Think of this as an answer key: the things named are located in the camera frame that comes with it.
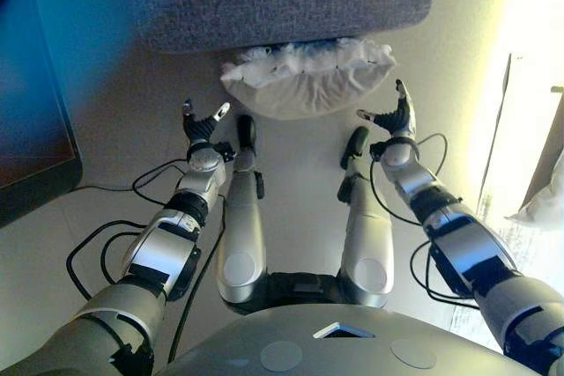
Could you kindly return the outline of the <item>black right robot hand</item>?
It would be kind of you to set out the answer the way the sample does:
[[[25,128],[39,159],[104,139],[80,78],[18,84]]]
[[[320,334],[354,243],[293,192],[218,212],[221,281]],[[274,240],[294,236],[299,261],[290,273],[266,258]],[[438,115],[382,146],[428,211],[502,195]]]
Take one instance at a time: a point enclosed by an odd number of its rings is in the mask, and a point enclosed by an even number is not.
[[[403,136],[415,139],[416,115],[412,97],[408,93],[404,82],[396,80],[397,107],[388,113],[374,113],[365,109],[358,109],[356,115],[362,120],[372,122],[381,129],[385,129],[392,137]]]

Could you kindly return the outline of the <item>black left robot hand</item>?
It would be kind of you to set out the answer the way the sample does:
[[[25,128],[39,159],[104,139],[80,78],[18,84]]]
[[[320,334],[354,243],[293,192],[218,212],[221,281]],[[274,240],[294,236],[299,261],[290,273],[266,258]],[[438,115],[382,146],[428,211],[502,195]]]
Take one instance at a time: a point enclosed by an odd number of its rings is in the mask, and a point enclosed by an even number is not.
[[[231,104],[224,102],[213,114],[198,120],[194,114],[193,102],[186,99],[182,105],[182,126],[191,144],[208,143],[220,122],[229,112]]]

